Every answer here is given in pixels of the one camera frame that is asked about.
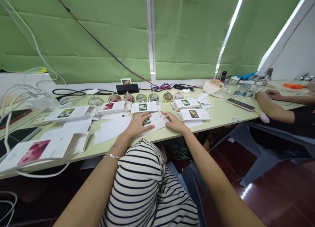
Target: glass perfume bottle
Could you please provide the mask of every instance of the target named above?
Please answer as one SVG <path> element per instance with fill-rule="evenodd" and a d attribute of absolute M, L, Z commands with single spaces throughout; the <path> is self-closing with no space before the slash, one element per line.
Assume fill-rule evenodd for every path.
<path fill-rule="evenodd" d="M 150 95 L 149 95 L 149 102 L 150 101 L 158 101 L 158 94 L 155 93 L 155 91 L 153 91 Z"/>
<path fill-rule="evenodd" d="M 91 94 L 91 98 L 89 99 L 88 104 L 89 104 L 90 106 L 91 106 L 91 105 L 100 106 L 100 105 L 103 105 L 103 104 L 104 104 L 104 101 L 103 101 L 101 98 L 96 97 L 96 96 L 94 96 L 93 94 Z"/>
<path fill-rule="evenodd" d="M 184 95 L 180 92 L 180 90 L 175 93 L 174 95 L 174 99 L 177 100 L 177 99 L 183 99 L 184 98 Z"/>
<path fill-rule="evenodd" d="M 125 101 L 131 101 L 132 103 L 135 102 L 135 98 L 134 96 L 132 96 L 131 94 L 129 94 L 129 92 L 126 92 L 126 95 L 124 96 Z"/>
<path fill-rule="evenodd" d="M 112 92 L 111 96 L 108 98 L 109 102 L 117 102 L 121 101 L 121 97 L 119 95 L 115 95 L 114 92 Z"/>
<path fill-rule="evenodd" d="M 140 92 L 137 96 L 136 96 L 136 100 L 137 102 L 146 102 L 147 101 L 147 96 L 142 94 L 142 92 Z"/>
<path fill-rule="evenodd" d="M 167 90 L 166 93 L 163 95 L 164 101 L 172 102 L 173 101 L 173 95 L 170 93 L 170 91 Z"/>

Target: black power bank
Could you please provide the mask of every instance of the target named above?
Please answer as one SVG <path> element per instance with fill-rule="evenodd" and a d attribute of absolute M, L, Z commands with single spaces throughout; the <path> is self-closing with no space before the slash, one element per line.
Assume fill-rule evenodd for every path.
<path fill-rule="evenodd" d="M 118 95 L 126 94 L 127 91 L 129 93 L 139 92 L 138 84 L 124 84 L 124 85 L 119 84 L 119 85 L 116 85 L 116 89 L 117 89 Z"/>

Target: hand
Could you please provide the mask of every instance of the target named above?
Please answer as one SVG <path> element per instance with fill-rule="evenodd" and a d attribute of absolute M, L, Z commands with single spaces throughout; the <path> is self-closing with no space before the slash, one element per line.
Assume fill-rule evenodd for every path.
<path fill-rule="evenodd" d="M 126 130 L 123 132 L 125 135 L 129 136 L 130 138 L 134 138 L 139 136 L 143 132 L 153 129 L 154 125 L 143 126 L 143 122 L 150 118 L 151 114 L 149 112 L 139 113 L 135 115 L 132 119 Z"/>
<path fill-rule="evenodd" d="M 173 113 L 162 112 L 162 114 L 166 115 L 166 117 L 171 121 L 165 124 L 166 127 L 176 132 L 179 132 L 181 134 L 183 134 L 186 131 L 190 131 L 190 129 L 180 119 L 178 119 L 176 115 L 174 115 Z"/>
<path fill-rule="evenodd" d="M 271 90 L 268 89 L 265 92 L 272 100 L 278 100 L 278 101 L 282 101 L 283 100 L 283 96 L 280 94 L 279 91 L 277 90 Z"/>

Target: chair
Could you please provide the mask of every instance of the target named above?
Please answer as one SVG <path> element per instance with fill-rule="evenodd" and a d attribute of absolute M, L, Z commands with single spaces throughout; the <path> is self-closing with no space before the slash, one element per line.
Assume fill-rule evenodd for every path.
<path fill-rule="evenodd" d="M 249 127 L 253 127 L 261 131 L 273 134 L 275 136 L 284 138 L 288 141 L 300 144 L 306 148 L 309 154 L 294 156 L 289 155 L 288 153 L 280 153 L 272 149 L 266 149 L 265 147 L 257 144 L 254 141 L 249 132 Z M 239 144 L 241 144 L 244 148 L 246 148 L 257 157 L 257 160 L 254 162 L 250 170 L 240 182 L 240 185 L 244 187 L 254 182 L 265 172 L 284 160 L 291 160 L 295 164 L 300 164 L 305 160 L 315 157 L 315 139 L 294 135 L 290 132 L 272 128 L 262 124 L 257 124 L 253 122 L 243 122 L 238 124 L 229 134 L 223 137 L 213 148 L 211 148 L 211 150 L 215 149 L 216 146 L 218 146 L 226 137 L 233 138 L 235 141 L 237 141 Z"/>
<path fill-rule="evenodd" d="M 206 194 L 206 196 L 209 198 L 208 201 L 210 201 L 210 204 L 212 205 L 214 210 L 216 210 L 216 207 L 212 199 L 212 196 L 197 169 L 196 164 L 192 162 L 189 166 L 187 166 L 183 170 L 181 174 L 178 174 L 172 162 L 168 162 L 166 166 L 175 175 L 175 177 L 178 178 L 178 181 L 182 184 L 186 192 L 189 194 L 193 202 L 196 204 L 200 226 L 206 227 L 206 221 L 204 218 L 202 203 L 201 203 L 201 199 L 200 199 L 200 195 L 199 195 L 199 191 L 198 191 L 195 179 L 197 183 L 199 184 L 199 186 L 201 187 L 203 193 Z"/>

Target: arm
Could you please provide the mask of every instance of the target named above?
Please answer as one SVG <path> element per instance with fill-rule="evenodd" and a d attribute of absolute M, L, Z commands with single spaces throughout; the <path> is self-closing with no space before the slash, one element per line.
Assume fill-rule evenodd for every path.
<path fill-rule="evenodd" d="M 167 115 L 171 121 L 170 123 L 166 123 L 166 126 L 183 134 L 201 177 L 212 194 L 225 226 L 264 226 L 259 218 L 239 197 L 221 168 L 199 143 L 190 129 L 174 114 L 169 112 L 163 114 Z"/>
<path fill-rule="evenodd" d="M 154 125 L 143 127 L 142 123 L 151 115 L 141 113 L 133 117 L 128 128 L 118 136 L 114 145 L 107 153 L 122 157 L 135 136 Z M 62 212 L 54 227 L 97 227 L 102 213 L 111 194 L 114 178 L 118 169 L 118 159 L 104 157 L 96 166 L 68 206 Z"/>
<path fill-rule="evenodd" d="M 287 111 L 283 109 L 281 106 L 279 106 L 276 103 L 273 103 L 267 95 L 262 92 L 258 91 L 255 94 L 255 98 L 259 103 L 260 108 L 262 111 L 271 119 L 288 123 L 288 124 L 294 124 L 295 121 L 295 115 L 292 111 Z"/>
<path fill-rule="evenodd" d="M 315 96 L 282 96 L 280 92 L 276 90 L 267 90 L 266 94 L 272 100 L 296 102 L 304 105 L 315 104 Z"/>

